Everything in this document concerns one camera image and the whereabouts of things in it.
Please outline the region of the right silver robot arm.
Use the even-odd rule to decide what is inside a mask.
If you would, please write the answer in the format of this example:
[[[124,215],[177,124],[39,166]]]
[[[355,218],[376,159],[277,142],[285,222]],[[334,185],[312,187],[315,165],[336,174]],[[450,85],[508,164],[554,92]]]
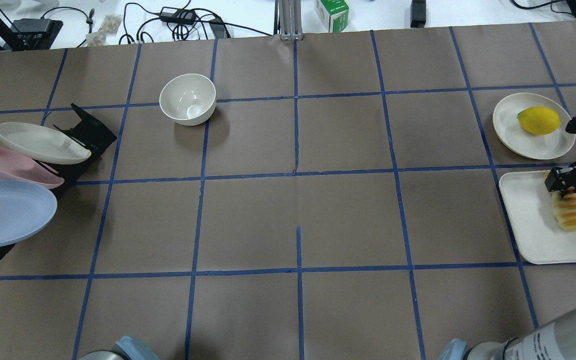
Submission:
[[[567,168],[512,172],[500,180],[518,249],[532,264],[576,262],[576,161]],[[576,360],[576,309],[506,342],[473,348],[453,339],[441,360]]]

